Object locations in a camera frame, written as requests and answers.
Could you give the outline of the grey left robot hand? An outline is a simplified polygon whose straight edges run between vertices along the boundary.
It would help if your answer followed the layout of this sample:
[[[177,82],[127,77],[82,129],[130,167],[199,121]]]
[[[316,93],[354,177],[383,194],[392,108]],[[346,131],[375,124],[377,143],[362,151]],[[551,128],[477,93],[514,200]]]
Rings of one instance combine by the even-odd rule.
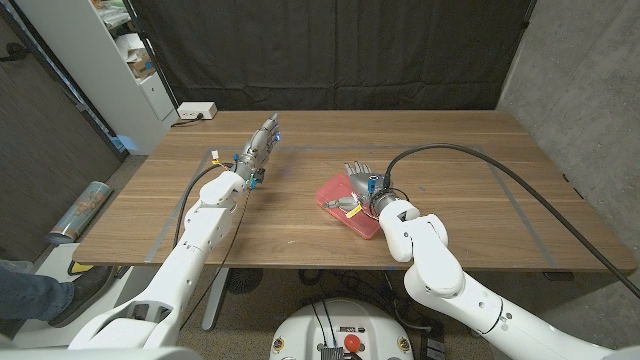
[[[246,142],[242,152],[236,157],[233,172],[241,176],[250,189],[263,182],[265,165],[280,141],[277,112],[273,113]]]

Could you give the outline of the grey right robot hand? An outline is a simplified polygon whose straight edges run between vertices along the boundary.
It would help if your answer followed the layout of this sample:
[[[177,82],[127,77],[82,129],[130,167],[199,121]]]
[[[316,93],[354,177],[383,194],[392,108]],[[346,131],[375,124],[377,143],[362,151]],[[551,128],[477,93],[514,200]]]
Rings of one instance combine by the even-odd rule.
[[[389,203],[400,199],[385,185],[386,176],[373,172],[367,164],[354,161],[345,163],[344,167],[351,186],[351,195],[326,201],[322,207],[351,211],[361,205],[372,217],[378,217]]]

